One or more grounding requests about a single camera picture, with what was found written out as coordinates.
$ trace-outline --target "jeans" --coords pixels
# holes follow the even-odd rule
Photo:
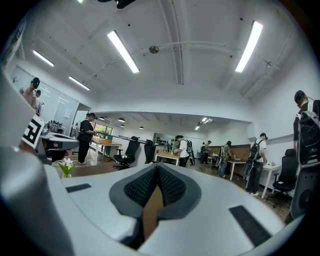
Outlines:
[[[250,178],[248,181],[248,186],[246,187],[247,192],[251,192],[253,194],[257,193],[259,184],[260,184],[260,176],[262,173],[262,169],[264,164],[262,162],[254,162],[253,168],[250,173]]]
[[[189,156],[187,157],[180,157],[179,159],[179,166],[181,167],[186,167],[187,162],[188,162]]]
[[[90,148],[89,142],[86,142],[83,140],[79,141],[78,161],[80,163],[83,163],[85,161],[89,148]]]
[[[227,162],[228,161],[222,160],[222,163],[219,165],[219,176],[220,177],[225,176],[225,169],[227,167]]]
[[[205,161],[205,164],[208,164],[208,153],[204,153],[203,158],[201,160],[201,164],[203,164]]]

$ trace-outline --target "black pants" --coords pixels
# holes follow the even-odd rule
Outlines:
[[[90,148],[89,142],[79,140],[78,161],[80,163],[83,163],[85,161],[89,148]]]
[[[201,164],[203,164],[204,161],[205,161],[205,164],[207,165],[208,164],[208,153],[204,153],[203,154],[203,158],[202,158]]]
[[[187,157],[180,157],[179,158],[179,166],[181,167],[186,167],[187,162],[188,162],[189,156]]]
[[[251,170],[248,181],[248,186],[246,187],[247,192],[252,192],[253,194],[257,193],[263,166],[264,164],[262,162],[254,162],[254,166]]]

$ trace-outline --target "potted plant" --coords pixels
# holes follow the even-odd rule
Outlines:
[[[70,172],[75,168],[74,162],[70,160],[70,158],[63,159],[63,162],[58,162],[58,165],[63,171],[62,178],[71,178]]]

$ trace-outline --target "black office chair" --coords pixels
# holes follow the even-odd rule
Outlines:
[[[154,156],[156,152],[156,146],[152,142],[152,140],[147,139],[146,144],[144,145],[144,153],[145,153],[145,164],[155,163]]]
[[[140,137],[135,137],[135,136],[131,137],[128,148],[125,151],[124,158],[121,155],[121,151],[123,149],[117,149],[119,151],[119,154],[116,154],[113,157],[117,162],[120,163],[120,165],[114,165],[113,168],[119,169],[119,170],[130,168],[128,164],[132,164],[136,160],[135,153],[137,152],[140,146],[140,142],[138,142],[139,138]]]
[[[268,201],[269,198],[278,198],[278,201],[273,205],[273,208],[276,208],[281,199],[286,200],[284,198],[284,193],[288,198],[288,191],[291,191],[295,188],[297,181],[297,168],[298,160],[296,157],[296,151],[293,148],[287,149],[284,157],[282,157],[282,168],[279,179],[277,180],[279,173],[274,174],[274,183],[272,184],[272,186],[279,191],[265,199]]]

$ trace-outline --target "black rubber strip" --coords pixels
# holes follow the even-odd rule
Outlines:
[[[75,185],[75,186],[68,186],[65,189],[68,193],[72,193],[72,192],[76,192],[79,190],[85,190],[88,188],[91,188],[91,186],[88,183],[84,183],[84,184]]]
[[[254,244],[254,247],[261,245],[271,238],[271,235],[265,228],[242,205],[229,208],[229,211]]]

